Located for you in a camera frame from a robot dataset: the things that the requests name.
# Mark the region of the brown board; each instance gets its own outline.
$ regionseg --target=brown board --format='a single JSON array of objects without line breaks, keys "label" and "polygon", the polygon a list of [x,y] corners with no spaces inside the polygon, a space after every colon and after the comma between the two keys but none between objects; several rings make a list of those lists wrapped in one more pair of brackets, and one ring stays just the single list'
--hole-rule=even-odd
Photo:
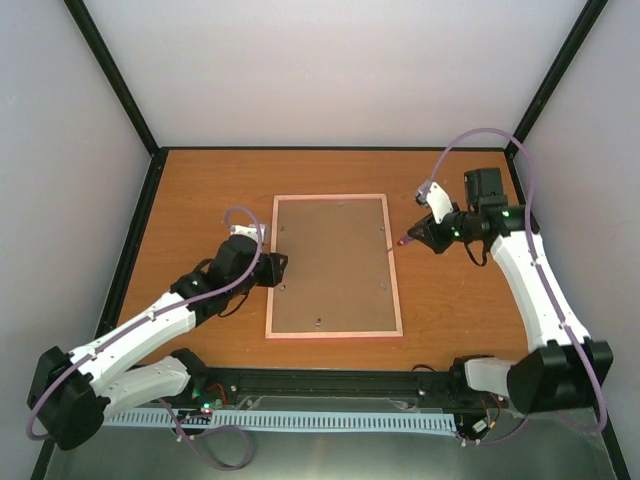
[{"label": "brown board", "polygon": [[383,194],[276,196],[271,249],[289,263],[266,338],[402,336],[391,247]]}]

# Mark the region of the cable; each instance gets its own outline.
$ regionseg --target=cable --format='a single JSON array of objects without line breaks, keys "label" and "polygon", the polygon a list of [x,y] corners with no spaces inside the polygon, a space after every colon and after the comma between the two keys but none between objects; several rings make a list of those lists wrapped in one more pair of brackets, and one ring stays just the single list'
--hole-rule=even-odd
[{"label": "cable", "polygon": [[244,297],[242,298],[242,300],[240,300],[240,303],[238,303],[238,305],[236,305],[230,312],[228,313],[219,313],[218,316],[220,318],[226,318],[226,317],[230,317],[231,315],[233,315],[234,313],[236,313],[238,310],[240,310],[240,307],[242,307],[242,305],[244,305],[244,302],[247,301],[247,298],[249,298],[249,292],[244,294]]},{"label": "cable", "polygon": [[493,419],[493,422],[495,423],[498,421],[498,419],[500,418],[500,414],[502,413],[502,405],[500,405],[500,399],[495,393],[489,392],[489,395],[491,395],[493,400],[496,402],[496,405],[498,406],[498,413],[496,414],[496,418]]},{"label": "cable", "polygon": [[212,390],[214,390],[216,388],[218,390],[220,390],[220,394],[222,396],[222,406],[226,407],[227,406],[227,394],[224,392],[224,387],[222,385],[220,385],[219,383],[214,383],[209,388],[207,388],[207,392],[211,392]]},{"label": "cable", "polygon": [[[531,155],[529,155],[529,152],[524,147],[522,142],[520,142],[520,140],[518,140],[516,137],[514,137],[510,133],[507,133],[504,130],[500,130],[498,128],[476,128],[473,130],[469,130],[468,132],[465,132],[462,135],[456,137],[449,144],[449,146],[444,149],[444,151],[440,154],[440,157],[438,157],[438,160],[435,166],[433,167],[433,170],[431,171],[431,177],[427,181],[425,181],[419,187],[419,189],[423,189],[423,188],[430,189],[431,184],[433,183],[433,180],[436,174],[438,173],[438,170],[440,169],[440,165],[442,165],[442,162],[444,161],[447,154],[451,151],[451,149],[453,149],[465,138],[470,137],[472,135],[476,135],[478,133],[494,133],[496,135],[500,135],[506,138],[507,140],[510,140],[511,142],[513,142],[513,144],[516,147],[518,147],[518,150],[520,151],[520,153],[522,153],[522,156],[526,160],[527,170],[529,173],[529,188],[527,191],[527,198],[526,198],[526,203],[524,207],[525,208],[524,209],[525,236],[527,239],[527,245],[529,247],[529,251],[531,253],[531,258],[533,259],[533,263],[535,264],[536,272],[540,277],[542,286],[544,287],[544,290],[547,296],[549,297],[549,301],[551,302],[551,305],[553,306],[553,309],[555,310],[556,315],[558,316],[558,320],[560,320],[560,326],[564,328],[564,331],[567,333],[567,336],[569,337],[571,344],[576,349],[576,352],[578,353],[578,356],[580,357],[580,360],[584,365],[584,368],[587,372],[587,376],[589,377],[589,381],[591,382],[591,386],[593,387],[593,392],[596,397],[596,402],[598,404],[598,424],[595,427],[581,425],[581,424],[575,423],[573,420],[570,420],[564,417],[562,419],[564,420],[565,423],[571,424],[574,428],[584,433],[594,433],[594,434],[601,433],[604,430],[604,428],[607,426],[607,407],[604,400],[604,395],[602,393],[602,388],[600,387],[600,382],[598,381],[598,377],[596,375],[596,372],[593,369],[593,366],[591,365],[591,362],[589,362],[589,359],[587,358],[587,354],[584,351],[584,348],[576,338],[575,334],[573,333],[573,330],[571,330],[571,327],[567,325],[566,323],[567,319],[564,315],[564,312],[562,311],[562,307],[560,307],[560,303],[558,302],[558,299],[553,293],[553,289],[549,284],[549,280],[547,279],[547,276],[544,270],[542,269],[542,266],[538,264],[539,256],[538,256],[538,252],[536,251],[535,244],[533,242],[533,231],[531,229],[531,206],[533,204],[533,193],[535,192],[535,188],[536,188],[536,172],[535,172],[535,165],[533,162],[533,158],[531,157]],[[512,434],[515,434],[515,432],[517,431],[520,431],[520,427],[518,427],[514,432],[512,432]]]},{"label": "cable", "polygon": [[[251,438],[249,437],[247,432],[239,429],[238,427],[234,427],[232,425],[223,425],[221,427],[207,429],[205,432],[200,433],[198,435],[187,435],[184,429],[182,428],[182,423],[187,419],[180,421],[178,417],[176,417],[176,414],[173,412],[171,405],[169,405],[162,398],[159,398],[158,402],[160,402],[160,404],[167,410],[167,412],[169,412],[171,419],[176,424],[176,434],[178,435],[178,441],[184,440],[187,443],[187,445],[189,445],[189,448],[191,448],[191,450],[193,450],[193,452],[198,457],[200,457],[200,459],[204,463],[206,463],[210,467],[215,468],[216,470],[222,470],[224,472],[240,470],[241,468],[244,468],[247,465],[249,465],[249,463],[251,462],[251,459],[253,458],[254,449],[253,449],[253,443],[251,441]],[[207,415],[200,414],[200,415],[195,415],[194,417],[203,417],[203,416],[207,416]],[[213,458],[206,457],[200,450],[196,448],[195,444],[193,443],[193,440],[195,440],[196,438],[204,438],[220,432],[237,433],[240,435],[240,437],[242,437],[242,440],[244,441],[244,444],[246,447],[244,451],[244,456],[242,457],[242,460],[240,460],[240,462],[237,463],[236,465],[227,465],[226,463],[218,462]]]},{"label": "cable", "polygon": [[[233,282],[231,282],[229,285],[227,285],[225,287],[219,288],[217,290],[213,290],[211,292],[203,293],[201,295],[196,295],[195,297],[191,297],[191,298],[189,298],[187,300],[182,300],[180,302],[176,302],[176,303],[174,303],[172,305],[167,305],[166,307],[160,308],[157,311],[152,312],[150,315],[146,315],[146,316],[142,317],[141,319],[133,322],[131,325],[129,325],[128,327],[122,329],[120,332],[115,334],[113,337],[109,338],[104,343],[102,343],[99,346],[97,346],[95,348],[95,355],[97,355],[98,353],[103,352],[105,349],[107,349],[108,347],[113,345],[115,342],[120,340],[122,337],[124,337],[125,335],[129,334],[131,331],[135,330],[139,326],[144,325],[148,321],[150,321],[150,320],[152,320],[154,318],[157,318],[160,315],[163,315],[163,314],[165,314],[167,312],[170,312],[171,310],[175,310],[176,308],[184,307],[184,306],[189,305],[191,303],[199,302],[200,300],[204,300],[204,299],[210,298],[210,297],[215,297],[216,295],[220,295],[220,294],[225,293],[225,292],[227,292],[229,290],[232,290],[235,287],[237,287],[238,285],[240,285],[242,282],[244,282],[249,275],[251,275],[251,272],[253,271],[253,269],[257,265],[258,260],[260,259],[260,254],[262,253],[262,229],[260,228],[260,222],[258,221],[258,219],[255,216],[255,214],[251,210],[249,210],[248,208],[241,207],[241,206],[230,207],[225,212],[225,214],[224,214],[224,223],[225,223],[225,225],[227,227],[229,227],[229,228],[231,227],[231,224],[229,222],[229,216],[234,211],[241,211],[241,212],[246,213],[251,218],[251,221],[253,222],[253,224],[257,225],[256,231],[257,231],[257,244],[258,244],[258,246],[256,248],[256,253],[254,254],[253,258],[251,259],[251,263],[247,267],[247,270],[242,275],[240,275],[236,280],[234,280]],[[33,406],[33,409],[31,410],[31,413],[29,414],[29,420],[27,421],[26,430],[27,430],[27,437],[29,439],[37,441],[37,440],[45,440],[45,439],[49,438],[49,435],[47,435],[47,434],[36,434],[36,433],[33,433],[33,425],[34,425],[34,423],[36,421],[36,418],[38,417],[38,413],[40,413],[40,410],[42,409],[42,406],[47,402],[47,400],[49,400],[49,398],[51,397],[53,392],[62,384],[62,382],[64,382],[67,378],[69,378],[69,376],[73,372],[78,370],[82,365],[87,363],[92,358],[94,358],[93,355],[87,354],[84,357],[82,357],[80,360],[78,360],[76,363],[71,365],[58,378],[56,378],[51,383],[51,385],[49,385],[49,387],[44,391],[44,393],[40,396],[40,398],[38,399],[36,404]]]},{"label": "cable", "polygon": [[[500,444],[502,442],[506,442],[510,438],[513,438],[518,433],[520,433],[524,429],[524,427],[527,426],[528,423],[529,423],[529,417],[524,417],[522,419],[522,422],[520,422],[520,425],[518,425],[516,428],[514,428],[511,432],[507,433],[504,437],[500,437],[497,440],[488,440],[486,442],[485,441],[478,441],[478,442],[476,442],[476,445],[483,445],[485,447],[488,447],[490,445],[498,445],[498,444]],[[458,440],[460,440],[462,442],[463,446],[465,446],[468,441],[472,441],[472,440],[467,440],[462,435],[460,435],[458,432],[455,432],[454,435]]]}]

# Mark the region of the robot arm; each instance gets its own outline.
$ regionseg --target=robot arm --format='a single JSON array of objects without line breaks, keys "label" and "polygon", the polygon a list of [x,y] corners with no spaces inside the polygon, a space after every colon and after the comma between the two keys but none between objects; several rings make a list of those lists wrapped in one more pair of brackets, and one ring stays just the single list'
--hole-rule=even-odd
[{"label": "robot arm", "polygon": [[[535,222],[531,233],[538,258],[532,260],[525,232],[525,209],[507,205],[500,170],[466,172],[465,188],[467,211],[461,211],[437,184],[422,185],[416,201],[432,207],[432,212],[407,235],[438,254],[454,242],[461,242],[479,266],[486,264],[490,253],[516,300],[530,353],[517,363],[488,356],[458,358],[452,367],[457,383],[454,387],[496,393],[509,398],[525,414],[590,406],[590,380],[552,302],[557,302],[566,325],[586,351],[600,384],[613,362],[609,345],[593,342],[574,315],[549,266]],[[482,262],[469,249],[475,241],[483,244]]]},{"label": "robot arm", "polygon": [[[40,357],[27,404],[35,409],[50,386],[67,375],[37,411],[62,450],[82,444],[105,419],[122,411],[183,392],[193,397],[202,390],[206,367],[187,349],[153,365],[129,369],[160,345],[224,312],[234,297],[248,295],[254,286],[274,287],[282,281],[288,259],[278,253],[260,253],[251,273],[245,274],[261,250],[258,228],[260,237],[268,238],[265,225],[232,226],[215,258],[203,260],[180,277],[149,308],[67,354],[53,347]],[[208,295],[234,282],[235,287]]]}]

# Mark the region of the light wooden frame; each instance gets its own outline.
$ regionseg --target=light wooden frame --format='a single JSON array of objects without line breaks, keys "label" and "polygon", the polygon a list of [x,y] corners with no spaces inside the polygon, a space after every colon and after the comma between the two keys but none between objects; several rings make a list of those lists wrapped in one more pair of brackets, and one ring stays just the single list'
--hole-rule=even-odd
[{"label": "light wooden frame", "polygon": [[398,282],[396,279],[396,267],[393,257],[393,240],[391,237],[391,226],[389,223],[389,208],[387,206],[387,196],[380,194],[335,194],[335,195],[275,195],[273,198],[273,218],[271,221],[271,251],[276,251],[276,241],[278,234],[278,207],[284,201],[302,200],[380,200],[382,204],[382,217],[384,221],[384,233],[387,243],[387,256],[389,260],[389,273],[391,277],[391,294],[393,297],[393,310],[395,313],[396,329],[387,331],[358,331],[358,332],[298,332],[298,333],[277,333],[273,332],[273,301],[274,290],[268,289],[267,293],[267,321],[265,338],[354,338],[354,337],[402,337],[402,317],[400,315],[400,299],[398,296]]}]

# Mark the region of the black corner post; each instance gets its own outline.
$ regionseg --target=black corner post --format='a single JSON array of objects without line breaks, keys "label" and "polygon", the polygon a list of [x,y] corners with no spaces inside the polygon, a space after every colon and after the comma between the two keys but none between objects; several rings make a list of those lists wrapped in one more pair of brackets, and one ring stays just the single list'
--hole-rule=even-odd
[{"label": "black corner post", "polygon": [[147,152],[149,152],[152,158],[155,157],[159,151],[158,144],[153,138],[151,130],[149,130],[147,122],[145,122],[138,105],[136,105],[124,78],[122,78],[111,53],[109,53],[109,49],[104,43],[96,24],[93,22],[87,6],[82,0],[64,0],[64,3],[78,25],[84,39],[87,41],[89,48],[91,48],[93,55],[100,64],[100,68],[102,68],[107,80],[109,80],[111,88],[113,88],[129,120],[131,120],[133,128],[138,132],[138,136],[147,149]]},{"label": "black corner post", "polygon": [[[513,134],[513,136],[521,142],[524,142],[525,138],[527,138],[527,135],[529,135],[529,132],[533,128],[533,125],[538,120],[538,117],[540,117],[542,110],[549,101],[549,98],[551,98],[551,95],[560,83],[560,80],[569,68],[569,65],[571,65],[576,53],[580,50],[585,38],[589,35],[591,28],[598,20],[598,17],[607,4],[607,1],[608,0],[587,0],[587,3],[582,9],[582,12],[580,12],[576,22],[573,24],[569,35],[562,44],[560,51],[556,55],[555,60],[551,64],[549,71],[545,75],[544,80],[542,80],[540,87],[538,87],[538,91],[534,95],[533,100],[531,100],[531,103],[527,107],[527,110],[522,116],[522,119]],[[520,182],[517,181],[518,175],[514,164],[517,153],[518,147],[516,147],[513,142],[509,142],[504,150],[504,155],[507,159],[509,173],[514,181],[513,183],[516,188],[518,201],[520,203],[524,203],[524,192]]]}]

